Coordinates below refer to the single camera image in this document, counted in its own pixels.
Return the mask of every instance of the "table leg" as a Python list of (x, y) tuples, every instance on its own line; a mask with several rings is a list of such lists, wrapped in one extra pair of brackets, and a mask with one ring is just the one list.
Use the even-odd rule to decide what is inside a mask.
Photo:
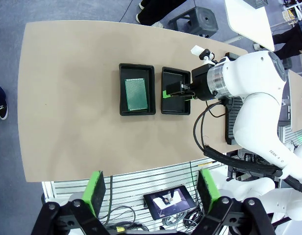
[(231, 44), (231, 43), (236, 42), (236, 41), (238, 41), (238, 40), (240, 40), (242, 38), (243, 38), (243, 36), (241, 36), (241, 35), (238, 34), (236, 37), (233, 37), (233, 38), (230, 38), (230, 39), (224, 41), (224, 43)]

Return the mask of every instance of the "robotic arm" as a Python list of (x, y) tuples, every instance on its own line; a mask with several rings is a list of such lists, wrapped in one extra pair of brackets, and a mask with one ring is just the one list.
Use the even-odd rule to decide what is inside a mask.
[(243, 106), (236, 118), (237, 143), (282, 169), (281, 179), (289, 175), (302, 183), (302, 158), (289, 151), (277, 136), (282, 92), (286, 83), (284, 67), (272, 52), (259, 51), (235, 61), (224, 57), (216, 65), (207, 63), (192, 70), (193, 83), (167, 86), (167, 94), (191, 95), (202, 101), (240, 96)]

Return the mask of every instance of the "tablet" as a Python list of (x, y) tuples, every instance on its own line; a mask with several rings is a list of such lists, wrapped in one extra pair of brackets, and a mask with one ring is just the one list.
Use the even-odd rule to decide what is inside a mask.
[(162, 219), (196, 207), (184, 185), (146, 194), (143, 198), (153, 220)]

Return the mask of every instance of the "green object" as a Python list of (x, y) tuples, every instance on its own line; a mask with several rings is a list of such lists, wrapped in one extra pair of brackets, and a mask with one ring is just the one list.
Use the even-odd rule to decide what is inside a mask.
[(144, 78), (125, 79), (125, 89), (129, 111), (148, 108)]
[(93, 172), (83, 193), (82, 200), (88, 204), (91, 212), (96, 217), (99, 215), (105, 190), (103, 173), (101, 171)]
[(221, 197), (209, 169), (199, 170), (197, 189), (203, 203), (204, 211), (208, 213), (212, 209), (213, 203)]
[(163, 91), (163, 99), (171, 97), (169, 94), (166, 94), (166, 90)]

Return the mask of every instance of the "black shoe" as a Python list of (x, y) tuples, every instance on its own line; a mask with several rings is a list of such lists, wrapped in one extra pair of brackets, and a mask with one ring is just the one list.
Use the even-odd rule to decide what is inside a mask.
[(8, 107), (6, 101), (4, 102), (3, 105), (0, 106), (0, 118), (2, 120), (5, 120), (8, 115)]

